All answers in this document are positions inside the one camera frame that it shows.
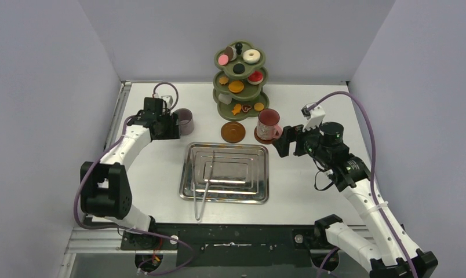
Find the gray wall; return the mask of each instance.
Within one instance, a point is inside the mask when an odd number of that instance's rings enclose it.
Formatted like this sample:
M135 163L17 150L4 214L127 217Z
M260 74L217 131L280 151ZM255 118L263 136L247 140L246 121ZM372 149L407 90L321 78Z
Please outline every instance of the gray wall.
M57 275L118 89L76 0L0 0L0 277Z
M438 257L433 277L466 277L466 1L397 1L349 88L397 219Z
M271 82L350 80L395 0L79 0L122 80L211 81L236 39Z

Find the white table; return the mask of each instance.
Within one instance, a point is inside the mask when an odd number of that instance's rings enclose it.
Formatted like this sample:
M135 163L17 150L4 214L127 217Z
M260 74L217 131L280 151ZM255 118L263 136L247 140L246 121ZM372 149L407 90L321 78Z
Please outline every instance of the white table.
M133 83L119 130L127 116L143 108L143 98L152 95L156 83ZM224 142L220 129L227 121L217 113L213 85L209 83L176 83L180 98L177 108L188 108L194 114L195 130L179 140L153 141L145 147L128 171L133 204L161 223L196 223L193 202L179 196L185 149L191 142ZM333 91L348 91L346 86L266 85L270 108L281 115L281 126L305 123L300 109ZM169 86L160 86L161 96L172 95ZM369 165L369 158L351 100L335 96L322 104L325 122L344 126L344 142L351 152ZM240 144L258 144L253 136L257 118L241 121L246 137ZM308 156L280 158L272 145L269 150L269 199L265 204L206 203L202 223L207 224L299 224L312 225L330 214L339 215L348 225L364 225L351 204L334 187L325 192L314 189L317 169ZM320 187L329 180L318 175Z

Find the red mug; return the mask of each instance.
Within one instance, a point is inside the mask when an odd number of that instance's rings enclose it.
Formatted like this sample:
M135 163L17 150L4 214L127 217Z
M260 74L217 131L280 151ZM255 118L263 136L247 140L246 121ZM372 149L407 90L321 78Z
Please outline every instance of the red mug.
M257 136L263 141L278 139L282 134L282 129L278 125L279 113L274 109L264 109L259 113L257 122Z

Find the metal tray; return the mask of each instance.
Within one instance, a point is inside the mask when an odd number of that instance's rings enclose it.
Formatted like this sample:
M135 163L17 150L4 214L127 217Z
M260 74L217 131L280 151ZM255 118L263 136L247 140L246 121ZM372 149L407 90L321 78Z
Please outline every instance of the metal tray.
M209 202L262 204L269 198L269 156L261 145L193 142L187 147L180 197L202 200L214 150L214 168L206 200Z

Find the purple cable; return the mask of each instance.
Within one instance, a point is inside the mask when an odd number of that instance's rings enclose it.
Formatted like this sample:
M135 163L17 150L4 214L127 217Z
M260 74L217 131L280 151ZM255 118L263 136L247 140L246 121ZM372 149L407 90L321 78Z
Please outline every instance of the purple cable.
M323 266L325 265L325 263L327 263L327 261L329 260L329 258L332 256L332 254L334 254L335 252L337 252L339 250L338 247L335 247L334 249L330 250L330 252L327 253L327 255L325 256L325 258L323 258L323 261L322 261L322 264L320 265L320 267L318 268L318 270L316 271L316 278L320 278L320 275L322 275L322 270L325 270L323 269Z
M327 98L338 95L338 94L343 94L345 96L350 97L354 101L354 103L359 107L359 110L361 111L361 114L363 114L363 118L365 119L366 126L368 128L368 133L370 134L370 142L371 142L371 145L372 145L372 157L371 157L372 168L371 168L371 171L370 171L370 189L371 189L371 192L372 192L373 201L378 206L380 204L380 202L378 201L378 198L377 198L377 195L376 195L376 190L375 190L375 185L374 185L374 167L375 167L375 164L376 164L376 145L374 143L373 128L371 126L368 114L366 113L366 110L363 107L363 104L361 102L359 102L359 100L356 97L349 94L348 92L337 91L337 92L333 92L333 93L328 94L327 96L322 97L319 101L317 101L316 103L310 105L307 109L308 109L308 111L310 111L313 108L317 107L320 103L325 101ZM388 229L390 230L390 232L394 236L395 240L397 241L398 246L402 250L402 252L403 252L403 254L405 256L405 259L407 260L407 263L409 264L410 270L412 272L412 276L414 278L418 278L416 267L414 266L414 263L412 263L412 259L410 258L409 253L407 252L407 250L403 246L402 241L401 241L400 237L397 235L397 232L395 231L394 227L390 223L390 220L388 219L387 215L385 214L385 212L381 208L379 208L378 211L380 212L381 217L383 218L383 220L387 224Z
M179 103L179 91L177 90L177 87L175 87L175 85L171 84L170 82L159 82L158 84L156 84L156 86L153 89L153 97L155 97L156 89L160 87L161 85L169 85L173 88L173 90L175 90L175 95L177 95L177 99L173 103L172 107L170 107L170 110L172 110L173 108L175 108L175 106L177 106L177 103Z
M81 228L83 229L87 229L87 230L98 230L98 229L108 229L108 228L121 228L121 229L125 229L125 230L128 230L128 227L123 227L123 226L119 226L117 224L113 224L113 225L103 225L103 226L88 226L88 225L85 225L81 222L81 220L79 219L79 215L78 215L78 202L79 202L79 197L81 196L81 191L83 190L83 186L85 185L85 183L87 182L90 174L93 172L93 169L96 167L96 165L100 162L100 160L103 158L103 156L105 156L109 151L111 151L113 148L115 148L115 146L119 145L122 140L124 139L124 136L125 136L125 133L126 133L126 129L127 129L127 123L129 120L131 120L132 118L134 118L134 116L129 116L127 117L125 120L124 120L124 124L123 124L123 127L122 127L122 135L119 137L119 139L113 143L112 145L110 145L110 147L108 147L101 155L98 159L96 159L92 164L91 166L89 167L88 171L86 172L85 176L83 177L83 179L81 179L81 183L79 184L79 188L78 188L78 191L76 192L76 197L74 198L74 202L73 202L73 206L72 206L72 214L73 214L73 217L74 217L74 220L76 221L76 223L78 224L78 226L80 226ZM142 231L142 230L138 230L138 229L131 229L130 231L132 232L136 232L136 233L142 233L144 235L148 235L148 236L155 236L155 237L160 237L162 239L168 239L168 240L172 240L174 242L177 242L178 244L182 244L184 247L188 248L189 250L192 251L192 253L194 253L194 249L188 245L187 243L179 240L179 239L174 239L170 236L165 236L165 235L160 235L158 233L152 233L152 232L148 232L148 231ZM177 266L176 268L174 269L171 269L171 270L167 270L167 271L164 271L164 272L161 272L161 273L148 273L148 275L151 275L151 276L159 276L159 275L165 275L165 274L168 274L168 273L172 273L172 272L175 272L183 267L185 267L186 265L188 265L192 260L194 259L194 256L192 255L190 257L190 259L188 259L185 263Z

